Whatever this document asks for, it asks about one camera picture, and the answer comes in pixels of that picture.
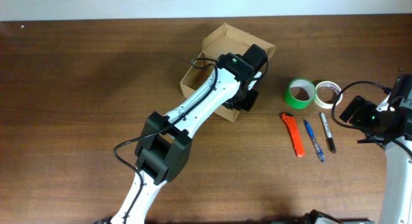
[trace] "open cardboard box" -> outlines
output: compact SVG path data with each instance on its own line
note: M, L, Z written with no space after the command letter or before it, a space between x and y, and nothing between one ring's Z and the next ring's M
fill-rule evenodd
M202 51L198 57L217 59L221 54L229 52L243 55L253 44L257 44L260 48L264 49L269 59L273 56L276 48L274 44L270 44L230 25L223 24L204 38ZM195 63L196 65L204 66L211 63L211 61L198 60ZM190 67L182 81L180 81L184 97L189 98L207 80L212 71L212 66L206 70L194 68L193 66ZM215 113L234 122L240 111L220 106L215 110Z

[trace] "tape roll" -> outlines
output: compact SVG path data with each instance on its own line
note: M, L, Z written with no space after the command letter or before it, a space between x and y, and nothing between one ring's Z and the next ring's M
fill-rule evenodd
M339 92L341 92L341 88L334 82L330 82L330 81L324 81L324 82L320 82L318 83L318 85L316 85L316 91L321 88L321 87L327 87L332 89L336 94L338 94ZM341 97L339 98L339 100L337 101L336 105L339 104L342 101L343 95L341 95ZM332 109L333 104L329 104L326 102L323 102L321 99L319 99L319 97L315 96L315 103L320 106L321 108L325 108L325 109Z
M290 92L290 88L295 88L295 87L304 89L307 92L309 99L299 100L295 98ZM315 96L316 96L315 85L308 79L298 78L298 79L294 79L292 82L289 83L289 87L285 92L285 101L289 106L295 109L303 109L311 103L311 101L315 98Z

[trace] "box lid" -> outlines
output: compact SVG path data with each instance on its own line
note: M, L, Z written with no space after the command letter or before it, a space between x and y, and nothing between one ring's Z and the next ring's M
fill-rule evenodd
M269 59L276 48L274 44L225 23L204 38L202 50L218 58L221 54L228 52L243 55L253 44L264 49Z

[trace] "white wall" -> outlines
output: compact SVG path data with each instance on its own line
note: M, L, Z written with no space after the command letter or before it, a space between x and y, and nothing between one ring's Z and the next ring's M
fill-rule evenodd
M412 13L412 0L0 0L1 21Z

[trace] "orange utility knife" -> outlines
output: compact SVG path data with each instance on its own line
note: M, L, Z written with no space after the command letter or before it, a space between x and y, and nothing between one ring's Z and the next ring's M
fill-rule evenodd
M294 143L294 149L297 157L304 157L304 149L301 140L301 135L299 135L299 130L297 129L295 117L291 113L283 113L282 119L285 121L286 126L289 129L290 137Z

